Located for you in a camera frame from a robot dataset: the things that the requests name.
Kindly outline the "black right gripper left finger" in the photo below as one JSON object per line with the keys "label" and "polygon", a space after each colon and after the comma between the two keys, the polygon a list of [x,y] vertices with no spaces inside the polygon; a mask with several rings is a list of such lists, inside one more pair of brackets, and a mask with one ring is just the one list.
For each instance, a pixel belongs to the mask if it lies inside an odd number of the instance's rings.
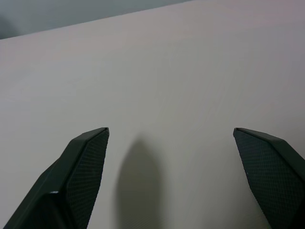
{"label": "black right gripper left finger", "polygon": [[72,139],[36,180],[3,229],[87,229],[100,189],[109,129]]}

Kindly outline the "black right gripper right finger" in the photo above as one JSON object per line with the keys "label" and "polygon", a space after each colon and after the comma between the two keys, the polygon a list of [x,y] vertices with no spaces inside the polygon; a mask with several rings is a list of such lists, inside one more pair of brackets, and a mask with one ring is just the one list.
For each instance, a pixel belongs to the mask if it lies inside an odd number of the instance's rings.
{"label": "black right gripper right finger", "polygon": [[305,159],[285,140],[245,128],[234,139],[248,185],[272,229],[305,229]]}

